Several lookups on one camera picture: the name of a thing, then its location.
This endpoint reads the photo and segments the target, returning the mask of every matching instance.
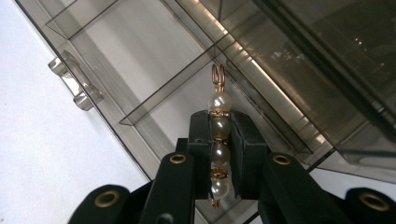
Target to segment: gold wire hook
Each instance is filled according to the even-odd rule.
[[[212,65],[212,82],[215,85],[216,92],[224,91],[225,74],[222,64],[219,66],[219,71],[215,64]]]

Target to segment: metal handle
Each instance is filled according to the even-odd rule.
[[[99,90],[94,85],[91,84],[90,80],[87,78],[85,73],[79,67],[79,63],[76,60],[76,58],[72,54],[70,54],[67,50],[64,50],[61,56],[64,59],[64,61],[67,63],[71,72],[76,77],[78,77],[84,90],[91,96],[93,101],[95,103],[99,103],[100,101],[102,101],[104,98],[103,94],[99,92]],[[78,85],[76,80],[70,74],[69,70],[67,70],[66,66],[64,65],[64,63],[62,63],[62,61],[59,58],[55,58],[54,60],[52,60],[49,63],[49,68],[53,73],[55,73],[61,78],[61,80],[64,82],[64,85],[66,85],[67,89],[69,89],[70,92],[73,94],[74,96],[73,101],[76,104],[76,106],[78,106],[78,108],[88,111],[93,107],[87,94]]]

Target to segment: white pearl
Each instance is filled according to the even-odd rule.
[[[230,191],[230,183],[228,178],[225,179],[212,179],[212,193],[213,197],[218,200],[227,196]]]
[[[223,144],[214,144],[212,147],[212,166],[226,166],[230,162],[230,149]]]
[[[228,139],[231,131],[230,121],[226,117],[212,118],[210,121],[212,137],[216,139]]]
[[[209,108],[211,111],[230,111],[233,105],[233,98],[225,92],[215,92],[209,101]]]

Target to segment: jewelry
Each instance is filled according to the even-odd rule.
[[[227,196],[230,191],[229,172],[230,149],[228,149],[228,136],[231,131],[230,110],[233,104],[231,96],[224,91],[224,66],[219,70],[212,65],[212,81],[215,93],[209,101],[210,127],[212,135],[211,153],[211,191],[213,194],[212,206],[219,208],[219,200]]]

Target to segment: metal grommet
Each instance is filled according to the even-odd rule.
[[[275,155],[273,157],[273,161],[280,164],[280,165],[289,165],[291,164],[291,160],[282,155]]]
[[[171,157],[170,161],[174,164],[180,164],[180,163],[183,163],[184,161],[186,161],[186,159],[187,158],[185,156],[183,156],[181,154],[176,154]]]
[[[118,192],[116,192],[114,189],[108,190],[106,192],[103,192],[99,194],[96,199],[95,199],[95,205],[98,207],[109,207],[116,203],[120,198],[120,195]]]
[[[362,203],[374,210],[380,212],[386,212],[389,210],[389,204],[373,193],[363,192],[359,195],[359,199]]]

